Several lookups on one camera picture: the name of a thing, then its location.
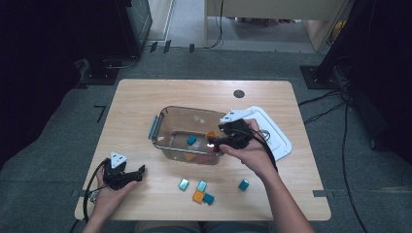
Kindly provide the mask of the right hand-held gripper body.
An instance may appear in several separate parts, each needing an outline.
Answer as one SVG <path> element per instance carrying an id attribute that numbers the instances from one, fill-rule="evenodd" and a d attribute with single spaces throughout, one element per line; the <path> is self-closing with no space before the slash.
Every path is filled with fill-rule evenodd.
<path id="1" fill-rule="evenodd" d="M 227 138 L 224 145 L 239 150 L 245 148 L 253 139 L 252 129 L 244 119 L 248 114 L 246 110 L 231 110 L 220 119 L 219 129 Z"/>

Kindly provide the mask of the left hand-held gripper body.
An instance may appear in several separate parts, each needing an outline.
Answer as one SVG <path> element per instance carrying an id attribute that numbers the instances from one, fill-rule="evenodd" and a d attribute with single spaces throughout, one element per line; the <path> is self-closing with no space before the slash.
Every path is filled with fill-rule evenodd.
<path id="1" fill-rule="evenodd" d="M 104 166 L 103 182 L 111 189 L 119 190 L 123 188 L 121 180 L 124 175 L 127 157 L 112 151 Z"/>

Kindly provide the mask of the white box lid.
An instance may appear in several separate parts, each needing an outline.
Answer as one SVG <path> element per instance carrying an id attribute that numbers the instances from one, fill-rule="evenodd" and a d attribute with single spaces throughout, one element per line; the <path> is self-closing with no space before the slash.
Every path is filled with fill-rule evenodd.
<path id="1" fill-rule="evenodd" d="M 257 121 L 259 129 L 265 132 L 266 143 L 271 148 L 276 161 L 292 151 L 292 143 L 264 109 L 257 106 L 250 107 L 246 109 L 243 118 L 254 118 Z"/>

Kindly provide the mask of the clear grey storage box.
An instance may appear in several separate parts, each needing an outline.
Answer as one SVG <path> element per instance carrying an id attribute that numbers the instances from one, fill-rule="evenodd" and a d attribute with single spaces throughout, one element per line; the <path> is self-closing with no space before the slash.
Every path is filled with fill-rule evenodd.
<path id="1" fill-rule="evenodd" d="M 187 161 L 186 153 L 194 153 L 196 156 L 211 155 L 220 160 L 223 153 L 212 152 L 213 146 L 208 143 L 206 134 L 214 131 L 218 137 L 224 136 L 218 127 L 222 117 L 224 113 L 221 112 L 168 106 L 154 117 L 148 138 L 171 160 L 197 164 L 195 160 Z M 191 135 L 197 140 L 190 146 L 187 138 Z"/>

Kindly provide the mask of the person's right hand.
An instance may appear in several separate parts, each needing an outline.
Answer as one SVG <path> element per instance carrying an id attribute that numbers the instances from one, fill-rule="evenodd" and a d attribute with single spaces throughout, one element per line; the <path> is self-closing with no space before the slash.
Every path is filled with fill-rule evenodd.
<path id="1" fill-rule="evenodd" d="M 225 153 L 238 158 L 264 183 L 273 183 L 279 178 L 279 175 L 264 146 L 258 141 L 258 139 L 261 139 L 258 132 L 258 123 L 255 119 L 246 119 L 246 123 L 251 127 L 255 138 L 241 150 L 236 150 L 227 146 L 227 151 Z"/>

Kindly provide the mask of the person's left hand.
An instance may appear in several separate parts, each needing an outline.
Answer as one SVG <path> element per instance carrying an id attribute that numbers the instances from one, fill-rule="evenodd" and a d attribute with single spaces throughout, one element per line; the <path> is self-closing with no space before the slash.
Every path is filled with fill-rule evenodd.
<path id="1" fill-rule="evenodd" d="M 136 181 L 128 183 L 119 190 L 105 187 L 99 190 L 88 224 L 103 224 L 117 210 L 123 199 L 138 185 Z"/>

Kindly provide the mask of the black stand base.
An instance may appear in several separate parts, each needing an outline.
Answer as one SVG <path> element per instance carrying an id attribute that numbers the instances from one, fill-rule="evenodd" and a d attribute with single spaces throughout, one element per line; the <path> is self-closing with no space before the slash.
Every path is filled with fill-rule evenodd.
<path id="1" fill-rule="evenodd" d="M 308 89 L 339 89 L 335 76 L 320 66 L 300 66 L 300 71 Z"/>
<path id="2" fill-rule="evenodd" d="M 84 59 L 79 69 L 80 84 L 84 85 L 113 85 L 119 70 L 106 65 L 102 59 Z"/>

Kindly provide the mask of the black curtain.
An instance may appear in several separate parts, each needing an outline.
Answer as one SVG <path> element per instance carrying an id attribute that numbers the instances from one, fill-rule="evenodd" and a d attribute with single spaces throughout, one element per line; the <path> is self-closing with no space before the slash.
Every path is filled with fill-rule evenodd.
<path id="1" fill-rule="evenodd" d="M 0 0 L 0 170 L 36 141 L 96 54 L 116 0 Z"/>
<path id="2" fill-rule="evenodd" d="M 324 64 L 346 70 L 372 147 L 412 165 L 412 0 L 355 0 Z"/>

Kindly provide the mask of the dark cabinet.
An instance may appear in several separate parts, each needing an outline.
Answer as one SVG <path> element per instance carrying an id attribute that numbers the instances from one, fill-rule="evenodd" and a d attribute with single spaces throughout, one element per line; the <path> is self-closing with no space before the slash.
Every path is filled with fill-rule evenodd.
<path id="1" fill-rule="evenodd" d="M 139 56 L 153 24 L 149 0 L 124 1 L 132 33 L 132 55 Z"/>

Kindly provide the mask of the yellow object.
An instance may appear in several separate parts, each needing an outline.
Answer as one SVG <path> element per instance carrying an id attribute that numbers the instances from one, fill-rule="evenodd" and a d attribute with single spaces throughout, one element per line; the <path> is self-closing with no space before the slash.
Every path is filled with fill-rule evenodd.
<path id="1" fill-rule="evenodd" d="M 329 36 L 329 42 L 333 44 L 337 37 L 339 36 L 340 32 L 343 30 L 344 26 L 346 24 L 345 20 L 339 20 L 333 27 L 330 36 Z"/>

